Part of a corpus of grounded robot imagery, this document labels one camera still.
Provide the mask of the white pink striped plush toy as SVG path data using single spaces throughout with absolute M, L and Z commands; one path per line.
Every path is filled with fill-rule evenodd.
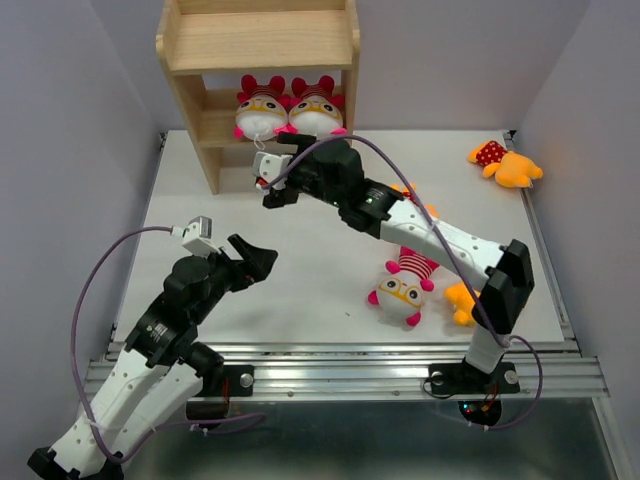
M 259 84 L 253 75 L 244 75 L 236 95 L 234 137 L 260 144 L 274 139 L 280 132 L 289 132 L 291 97 L 285 88 L 282 76 L 272 76 L 266 84 Z

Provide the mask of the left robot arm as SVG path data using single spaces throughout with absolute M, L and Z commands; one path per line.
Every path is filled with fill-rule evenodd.
M 278 253 L 233 234 L 228 241 L 239 256 L 232 259 L 194 223 L 160 230 L 189 254 L 174 263 L 92 398 L 78 363 L 71 363 L 82 411 L 53 445 L 29 457 L 28 467 L 41 479 L 123 478 L 125 464 L 152 435 L 172 427 L 179 407 L 225 384 L 224 359 L 198 341 L 198 327 L 225 294 L 266 280 Z

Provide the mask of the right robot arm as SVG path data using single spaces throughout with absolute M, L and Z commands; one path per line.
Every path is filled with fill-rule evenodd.
M 497 388 L 499 367 L 513 340 L 512 331 L 534 289 L 528 247 L 484 240 L 427 212 L 415 192 L 401 192 L 366 177 L 360 154 L 351 147 L 355 135 L 316 140 L 280 133 L 292 155 L 256 153 L 252 172 L 263 205 L 280 208 L 306 194 L 337 208 L 352 229 L 407 247 L 457 274 L 472 300 L 476 321 L 469 348 L 458 364 L 435 364 L 423 388 L 437 399 L 483 394 Z

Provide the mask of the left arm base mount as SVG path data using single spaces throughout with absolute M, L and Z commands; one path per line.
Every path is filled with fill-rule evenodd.
M 225 365 L 208 378 L 203 388 L 186 404 L 188 420 L 220 420 L 229 415 L 232 397 L 253 395 L 255 367 L 251 364 Z

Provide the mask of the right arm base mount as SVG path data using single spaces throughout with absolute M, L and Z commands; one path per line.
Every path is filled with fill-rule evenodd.
M 458 410 L 463 419 L 471 426 L 490 430 L 497 427 L 502 416 L 500 396 L 517 394 L 521 388 L 511 362 L 499 363 L 490 374 L 461 362 L 432 364 L 422 390 L 436 400 L 459 397 Z

